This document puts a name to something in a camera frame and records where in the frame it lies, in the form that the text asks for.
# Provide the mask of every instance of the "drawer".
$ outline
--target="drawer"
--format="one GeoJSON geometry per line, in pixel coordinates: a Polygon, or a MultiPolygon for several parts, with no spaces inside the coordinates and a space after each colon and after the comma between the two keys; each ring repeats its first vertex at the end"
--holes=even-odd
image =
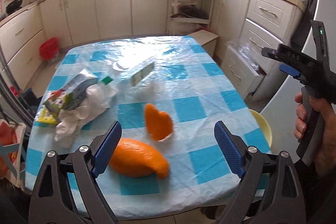
{"type": "Polygon", "coordinates": [[[40,31],[8,63],[14,79],[23,90],[43,61],[40,57],[39,47],[44,40],[43,31],[40,31]]]}
{"type": "Polygon", "coordinates": [[[277,61],[263,57],[261,50],[263,47],[277,49],[278,45],[283,42],[249,19],[245,21],[240,41],[246,42],[251,46],[252,58],[266,73],[269,73],[277,61]]]}
{"type": "Polygon", "coordinates": [[[295,11],[295,6],[284,0],[251,0],[247,17],[280,39],[285,39],[295,11]]]}
{"type": "Polygon", "coordinates": [[[230,46],[226,50],[221,69],[243,99],[245,99],[249,93],[255,92],[264,78],[264,75],[257,73],[248,62],[230,46]]]}
{"type": "Polygon", "coordinates": [[[29,39],[42,30],[38,7],[34,6],[1,26],[0,44],[8,62],[29,39]]]}

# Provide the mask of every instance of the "blue trigger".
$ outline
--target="blue trigger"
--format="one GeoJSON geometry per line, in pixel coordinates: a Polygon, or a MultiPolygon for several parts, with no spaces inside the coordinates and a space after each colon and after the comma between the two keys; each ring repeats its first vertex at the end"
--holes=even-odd
{"type": "Polygon", "coordinates": [[[291,75],[293,77],[298,77],[300,76],[300,72],[297,71],[296,69],[292,68],[291,66],[288,66],[286,64],[281,64],[279,66],[279,70],[283,71],[284,73],[291,75]]]}
{"type": "Polygon", "coordinates": [[[119,122],[116,122],[115,125],[107,133],[107,136],[105,137],[104,141],[92,158],[91,165],[93,166],[93,168],[91,170],[91,174],[95,179],[98,177],[99,174],[105,172],[110,158],[121,138],[121,132],[121,124],[119,122]]]}

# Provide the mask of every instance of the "tool handle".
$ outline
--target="tool handle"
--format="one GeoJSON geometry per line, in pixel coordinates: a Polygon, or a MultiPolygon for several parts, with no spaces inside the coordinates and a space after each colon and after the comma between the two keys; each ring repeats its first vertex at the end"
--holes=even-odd
{"type": "Polygon", "coordinates": [[[307,128],[303,134],[303,138],[299,141],[300,144],[296,153],[305,165],[310,166],[315,156],[315,152],[322,142],[325,123],[321,113],[314,110],[310,105],[309,96],[318,98],[315,91],[311,87],[304,86],[301,88],[301,92],[302,104],[307,113],[307,117],[305,119],[307,128]]]}

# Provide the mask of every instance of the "tablecloth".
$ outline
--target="tablecloth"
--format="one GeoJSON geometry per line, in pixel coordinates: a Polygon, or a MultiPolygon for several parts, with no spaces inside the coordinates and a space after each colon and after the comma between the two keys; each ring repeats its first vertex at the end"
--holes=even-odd
{"type": "MultiPolygon", "coordinates": [[[[122,125],[122,137],[153,145],[170,164],[169,177],[164,180],[156,175],[125,177],[109,166],[98,177],[105,199],[122,219],[169,215],[232,193],[239,178],[231,173],[214,138],[214,125],[219,120],[247,145],[254,145],[262,152],[269,151],[244,101],[222,70],[191,37],[123,39],[71,49],[55,72],[42,102],[50,90],[61,88],[84,68],[103,79],[114,75],[112,64],[116,60],[142,55],[155,56],[154,72],[136,87],[120,89],[112,106],[86,124],[69,149],[54,141],[55,126],[34,122],[27,151],[26,187],[33,189],[49,150],[58,154],[73,152],[104,134],[114,120],[122,125]],[[143,107],[147,102],[168,112],[174,122],[174,133],[164,141],[154,141],[146,132],[143,107]]],[[[85,213],[75,177],[73,174],[68,177],[78,210],[85,213]]]]}

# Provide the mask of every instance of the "red basket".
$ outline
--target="red basket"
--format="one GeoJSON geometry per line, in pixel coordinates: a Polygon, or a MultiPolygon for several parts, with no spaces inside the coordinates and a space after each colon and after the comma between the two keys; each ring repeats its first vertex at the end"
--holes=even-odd
{"type": "Polygon", "coordinates": [[[56,37],[53,37],[40,46],[40,56],[44,60],[51,60],[55,57],[59,50],[57,40],[56,37]]]}

